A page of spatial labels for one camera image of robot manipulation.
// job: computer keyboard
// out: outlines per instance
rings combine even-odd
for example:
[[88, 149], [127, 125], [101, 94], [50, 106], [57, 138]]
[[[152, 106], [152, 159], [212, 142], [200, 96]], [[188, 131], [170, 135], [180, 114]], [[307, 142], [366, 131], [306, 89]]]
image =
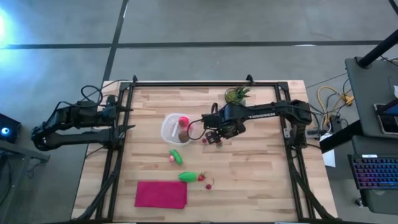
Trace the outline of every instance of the computer keyboard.
[[357, 189], [398, 189], [398, 154], [355, 154], [348, 160]]

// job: gray floor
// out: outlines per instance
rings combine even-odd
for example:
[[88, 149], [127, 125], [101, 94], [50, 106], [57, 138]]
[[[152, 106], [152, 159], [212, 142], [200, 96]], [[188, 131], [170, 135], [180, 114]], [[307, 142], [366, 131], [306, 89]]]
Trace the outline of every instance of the gray floor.
[[[121, 3], [2, 0], [6, 35], [0, 44], [111, 43]], [[381, 40], [398, 28], [397, 20], [387, 0], [130, 0], [120, 42]], [[239, 80], [251, 74], [257, 80], [304, 80], [310, 86], [345, 73], [345, 58], [373, 47], [119, 49], [110, 80], [133, 75], [140, 80]], [[101, 84], [108, 54], [109, 49], [0, 50], [0, 94], [7, 96], [0, 113], [22, 122], [20, 145], [33, 148], [29, 130], [46, 120], [58, 101], [80, 100], [83, 85]], [[385, 54], [395, 55], [398, 48]], [[343, 75], [308, 88], [311, 104], [319, 107], [318, 87], [342, 90], [346, 79]], [[355, 105], [341, 114], [349, 122], [358, 118]], [[50, 162], [24, 180], [13, 223], [70, 218], [85, 149], [51, 152]], [[355, 206], [352, 181], [331, 178], [331, 187], [340, 218], [395, 222], [396, 217]]]

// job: magenta towel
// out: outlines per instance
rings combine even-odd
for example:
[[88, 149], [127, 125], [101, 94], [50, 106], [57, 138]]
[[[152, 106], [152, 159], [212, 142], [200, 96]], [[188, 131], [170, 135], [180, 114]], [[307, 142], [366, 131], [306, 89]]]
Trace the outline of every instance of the magenta towel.
[[139, 181], [136, 207], [177, 208], [187, 204], [187, 183], [181, 181]]

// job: transparent container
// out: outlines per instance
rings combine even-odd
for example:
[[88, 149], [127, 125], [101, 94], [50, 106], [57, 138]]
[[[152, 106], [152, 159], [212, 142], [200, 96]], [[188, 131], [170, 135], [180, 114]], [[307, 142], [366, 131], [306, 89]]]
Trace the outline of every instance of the transparent container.
[[[182, 117], [187, 117], [189, 119], [189, 122], [192, 122], [191, 119], [186, 115], [186, 114], [181, 114], [181, 113], [172, 113], [169, 114], [163, 121], [162, 123], [162, 129], [160, 130], [160, 134], [162, 136], [162, 139], [169, 143], [173, 144], [175, 146], [186, 146], [189, 144], [192, 140], [189, 139], [187, 142], [182, 143], [180, 139], [178, 138], [178, 134], [181, 131], [186, 130], [187, 127], [181, 127], [178, 124], [178, 120]], [[193, 123], [190, 126], [189, 130], [189, 135], [193, 136], [195, 134], [195, 123]]]

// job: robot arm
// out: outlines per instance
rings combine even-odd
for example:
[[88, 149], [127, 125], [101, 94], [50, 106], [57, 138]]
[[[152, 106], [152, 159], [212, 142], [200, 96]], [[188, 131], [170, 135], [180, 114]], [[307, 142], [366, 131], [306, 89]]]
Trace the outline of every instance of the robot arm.
[[[97, 105], [92, 101], [78, 101], [75, 105], [56, 109], [48, 121], [35, 127], [30, 138], [35, 147], [41, 151], [56, 149], [63, 145], [100, 143], [105, 147], [117, 145], [120, 135], [127, 131], [116, 127], [117, 114], [126, 109], [118, 106], [115, 97], [109, 96], [104, 110], [97, 111]], [[88, 131], [81, 134], [58, 134], [58, 130], [70, 128], [91, 128], [110, 126], [101, 131]]]
[[287, 119], [293, 127], [293, 142], [295, 147], [306, 147], [305, 127], [312, 122], [309, 104], [299, 100], [280, 101], [257, 106], [243, 106], [236, 103], [227, 104], [213, 114], [203, 114], [202, 121], [208, 142], [218, 143], [221, 138], [229, 139], [245, 132], [243, 123], [249, 119], [281, 116]]

